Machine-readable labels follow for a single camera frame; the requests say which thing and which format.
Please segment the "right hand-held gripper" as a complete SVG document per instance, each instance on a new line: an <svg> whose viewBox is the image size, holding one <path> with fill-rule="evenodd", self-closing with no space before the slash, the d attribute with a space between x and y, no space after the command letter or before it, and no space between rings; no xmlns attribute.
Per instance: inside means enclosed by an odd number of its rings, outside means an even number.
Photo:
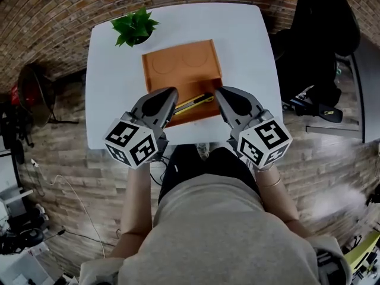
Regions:
<svg viewBox="0 0 380 285"><path fill-rule="evenodd" d="M215 95L222 118L231 127L227 142L239 157L247 158L257 170L265 170L285 155L292 136L255 96L228 86L217 89Z"/></svg>

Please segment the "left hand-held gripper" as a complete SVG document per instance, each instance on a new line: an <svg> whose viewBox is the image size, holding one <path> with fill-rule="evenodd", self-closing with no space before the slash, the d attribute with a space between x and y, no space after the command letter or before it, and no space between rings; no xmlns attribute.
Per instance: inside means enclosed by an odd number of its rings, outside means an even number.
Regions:
<svg viewBox="0 0 380 285"><path fill-rule="evenodd" d="M115 119L107 129L103 141L111 157L133 169L160 160L169 143L164 128L174 114L177 101L175 87L142 96L131 112Z"/></svg>

